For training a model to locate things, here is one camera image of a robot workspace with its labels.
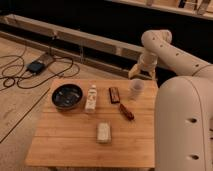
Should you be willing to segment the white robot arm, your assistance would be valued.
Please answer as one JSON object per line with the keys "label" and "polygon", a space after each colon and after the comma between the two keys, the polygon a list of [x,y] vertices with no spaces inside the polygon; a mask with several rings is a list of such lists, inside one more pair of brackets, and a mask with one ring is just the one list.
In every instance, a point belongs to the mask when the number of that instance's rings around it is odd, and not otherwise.
{"label": "white robot arm", "polygon": [[213,64],[171,41],[168,30],[144,32],[144,50],[128,73],[152,71],[158,61],[176,73],[160,86],[155,100],[155,171],[213,171]]}

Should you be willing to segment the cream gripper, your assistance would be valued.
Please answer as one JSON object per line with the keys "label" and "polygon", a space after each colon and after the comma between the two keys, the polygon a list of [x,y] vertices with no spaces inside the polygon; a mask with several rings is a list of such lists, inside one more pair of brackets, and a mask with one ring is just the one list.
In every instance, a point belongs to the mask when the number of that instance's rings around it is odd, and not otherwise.
{"label": "cream gripper", "polygon": [[140,70],[149,73],[152,80],[156,80],[156,55],[153,53],[141,54],[137,64],[135,64],[128,72],[128,78],[132,79],[140,73]]}

